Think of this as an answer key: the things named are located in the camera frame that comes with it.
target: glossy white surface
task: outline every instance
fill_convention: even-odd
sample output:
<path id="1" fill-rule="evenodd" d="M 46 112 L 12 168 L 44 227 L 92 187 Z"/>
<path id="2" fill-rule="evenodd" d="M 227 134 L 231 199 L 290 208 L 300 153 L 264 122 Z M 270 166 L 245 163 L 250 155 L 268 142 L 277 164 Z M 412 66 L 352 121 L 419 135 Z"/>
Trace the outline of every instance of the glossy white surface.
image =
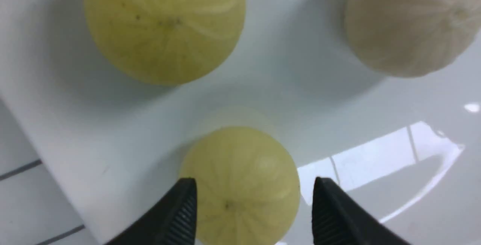
<path id="1" fill-rule="evenodd" d="M 101 243 L 160 199 L 194 139 L 234 124 L 271 133 L 299 167 L 305 201 L 280 244 L 312 243 L 317 175 L 414 244 L 476 244 L 481 40 L 422 79 L 383 77 L 346 45 L 344 3 L 248 0 L 227 62 L 167 89 L 103 59 L 81 0 L 0 0 L 0 94 Z"/>

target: white table surface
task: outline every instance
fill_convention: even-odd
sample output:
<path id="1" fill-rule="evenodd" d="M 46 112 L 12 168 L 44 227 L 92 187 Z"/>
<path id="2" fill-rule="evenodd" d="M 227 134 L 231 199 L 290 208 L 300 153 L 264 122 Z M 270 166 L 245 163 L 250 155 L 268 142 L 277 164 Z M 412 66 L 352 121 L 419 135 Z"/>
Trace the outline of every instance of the white table surface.
<path id="1" fill-rule="evenodd" d="M 318 175 L 414 244 L 481 240 L 481 40 L 440 72 L 394 79 L 349 50 L 345 0 L 248 0 L 232 56 L 162 88 L 106 62 L 81 3 L 0 0 L 0 95 L 99 242 L 161 198 L 194 139 L 226 125 L 271 133 L 298 166 L 303 199 L 279 244 L 312 243 Z"/>

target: tile floor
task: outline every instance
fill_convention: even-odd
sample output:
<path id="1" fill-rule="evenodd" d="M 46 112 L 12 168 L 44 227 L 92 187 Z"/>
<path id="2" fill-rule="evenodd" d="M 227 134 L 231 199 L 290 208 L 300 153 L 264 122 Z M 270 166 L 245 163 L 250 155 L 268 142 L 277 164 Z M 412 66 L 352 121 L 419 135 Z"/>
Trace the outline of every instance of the tile floor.
<path id="1" fill-rule="evenodd" d="M 0 245 L 98 245 L 0 101 Z"/>

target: yellow-green fruit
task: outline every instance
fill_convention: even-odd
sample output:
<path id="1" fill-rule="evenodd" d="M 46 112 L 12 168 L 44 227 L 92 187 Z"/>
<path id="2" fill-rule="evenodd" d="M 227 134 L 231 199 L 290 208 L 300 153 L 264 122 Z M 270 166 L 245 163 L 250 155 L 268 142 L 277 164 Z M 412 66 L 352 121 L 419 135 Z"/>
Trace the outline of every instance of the yellow-green fruit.
<path id="1" fill-rule="evenodd" d="M 205 245 L 273 245 L 299 207 L 299 176 L 279 142 L 249 127 L 199 140 L 180 177 L 197 181 L 197 238 Z"/>
<path id="2" fill-rule="evenodd" d="M 96 45 L 140 81 L 177 85 L 218 67 L 234 50 L 245 0 L 84 0 Z"/>

